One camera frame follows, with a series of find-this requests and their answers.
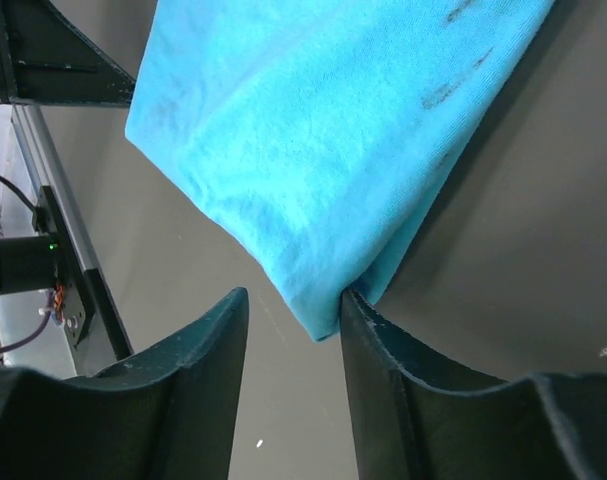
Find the cyan t shirt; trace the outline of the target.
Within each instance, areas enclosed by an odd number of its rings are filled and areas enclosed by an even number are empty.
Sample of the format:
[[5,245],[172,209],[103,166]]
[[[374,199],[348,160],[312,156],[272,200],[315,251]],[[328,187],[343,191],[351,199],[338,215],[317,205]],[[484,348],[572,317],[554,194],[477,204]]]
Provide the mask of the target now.
[[161,1],[126,138],[309,336],[378,301],[549,1]]

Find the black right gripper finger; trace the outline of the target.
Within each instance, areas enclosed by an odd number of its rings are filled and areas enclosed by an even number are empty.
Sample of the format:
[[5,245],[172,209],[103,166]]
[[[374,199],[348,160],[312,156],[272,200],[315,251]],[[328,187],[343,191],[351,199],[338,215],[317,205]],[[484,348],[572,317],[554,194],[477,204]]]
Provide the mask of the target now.
[[92,377],[0,368],[0,479],[224,479],[247,344],[249,298]]
[[607,374],[504,381],[438,353],[358,293],[340,339],[362,479],[607,479]]
[[0,104],[128,106],[135,80],[50,1],[0,1]]

